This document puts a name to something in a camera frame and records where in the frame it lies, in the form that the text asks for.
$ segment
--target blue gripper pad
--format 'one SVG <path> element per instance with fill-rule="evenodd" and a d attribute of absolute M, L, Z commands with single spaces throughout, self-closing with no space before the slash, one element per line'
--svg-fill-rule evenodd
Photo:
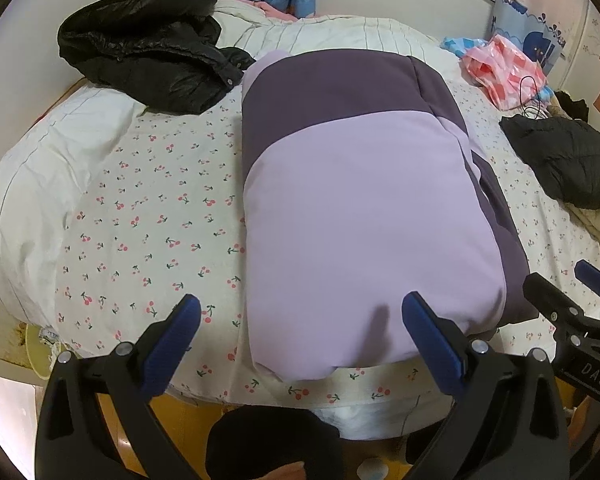
<path fill-rule="evenodd" d="M 575 267 L 575 275 L 600 297 L 600 270 L 586 260 L 580 260 Z"/>
<path fill-rule="evenodd" d="M 451 323 L 462 335 L 460 329 L 453 322 L 439 319 L 416 292 L 411 292 L 404 297 L 402 322 L 429 367 L 440 391 L 459 399 L 464 392 L 462 380 L 465 374 L 464 365 L 434 320 L 438 323 Z"/>
<path fill-rule="evenodd" d="M 168 326 L 142 364 L 141 395 L 149 401 L 165 392 L 200 327 L 200 301 L 186 294 L 166 319 Z"/>

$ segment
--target plastic bag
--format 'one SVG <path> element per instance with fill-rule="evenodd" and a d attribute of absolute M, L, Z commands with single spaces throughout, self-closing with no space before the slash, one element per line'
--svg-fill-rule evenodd
<path fill-rule="evenodd" d="M 526 104 L 546 85 L 538 63 L 502 36 L 495 36 L 485 46 L 470 48 L 462 57 L 462 63 L 487 89 L 499 110 L 512 110 Z"/>

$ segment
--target silver bolt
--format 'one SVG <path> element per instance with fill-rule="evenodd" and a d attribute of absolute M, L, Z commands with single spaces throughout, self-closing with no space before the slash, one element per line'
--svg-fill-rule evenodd
<path fill-rule="evenodd" d="M 125 355 L 131 354 L 131 351 L 134 349 L 134 346 L 129 342 L 120 343 L 116 346 L 116 354 L 120 357 L 124 357 Z"/>
<path fill-rule="evenodd" d="M 58 362 L 62 363 L 63 365 L 67 364 L 71 360 L 72 355 L 73 354 L 71 352 L 65 350 L 58 356 Z"/>
<path fill-rule="evenodd" d="M 541 348 L 534 348 L 531 351 L 531 355 L 534 357 L 536 361 L 546 361 L 546 353 Z"/>
<path fill-rule="evenodd" d="M 474 339 L 471 341 L 471 348 L 478 354 L 486 354 L 489 351 L 489 345 L 482 339 Z"/>

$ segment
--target black jacket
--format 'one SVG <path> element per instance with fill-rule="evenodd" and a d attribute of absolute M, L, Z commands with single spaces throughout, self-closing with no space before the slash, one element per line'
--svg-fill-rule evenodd
<path fill-rule="evenodd" d="M 200 114 L 242 79 L 253 58 L 216 48 L 217 0 L 101 0 L 60 27 L 60 56 L 91 82 L 152 108 Z"/>
<path fill-rule="evenodd" d="M 600 209 L 600 133 L 583 121 L 521 115 L 500 121 L 511 146 L 544 192 L 584 209 Z"/>

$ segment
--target wooden floor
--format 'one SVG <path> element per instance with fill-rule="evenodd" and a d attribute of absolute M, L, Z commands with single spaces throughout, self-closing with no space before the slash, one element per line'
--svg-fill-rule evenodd
<path fill-rule="evenodd" d="M 109 396 L 100 396 L 100 405 L 125 466 L 132 471 L 144 474 L 120 425 Z M 204 455 L 206 437 L 213 424 L 222 416 L 222 407 L 219 404 L 204 403 L 196 407 L 168 395 L 152 400 L 151 407 L 184 458 L 203 479 L 208 480 Z M 356 469 L 363 460 L 376 454 L 374 452 L 376 448 L 373 445 L 369 447 L 362 442 L 346 442 L 345 444 L 347 480 L 356 480 L 358 478 Z M 389 461 L 386 463 L 389 465 L 389 476 L 386 480 L 400 480 L 409 470 L 408 466 Z"/>

